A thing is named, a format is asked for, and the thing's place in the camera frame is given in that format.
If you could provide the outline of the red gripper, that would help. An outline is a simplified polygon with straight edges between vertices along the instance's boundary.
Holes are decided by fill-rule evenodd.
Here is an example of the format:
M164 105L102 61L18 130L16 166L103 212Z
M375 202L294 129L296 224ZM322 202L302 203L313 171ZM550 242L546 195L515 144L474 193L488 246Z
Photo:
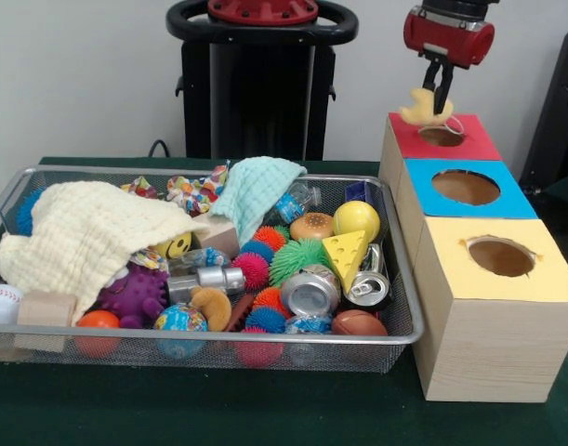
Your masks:
M405 45L418 54L444 56L463 69L479 65L488 54L495 38L495 27L485 21L450 18L425 9L412 9L403 26ZM422 87L434 93L434 113L441 114L454 77L454 66L432 60L426 70ZM436 87L438 71L441 83Z

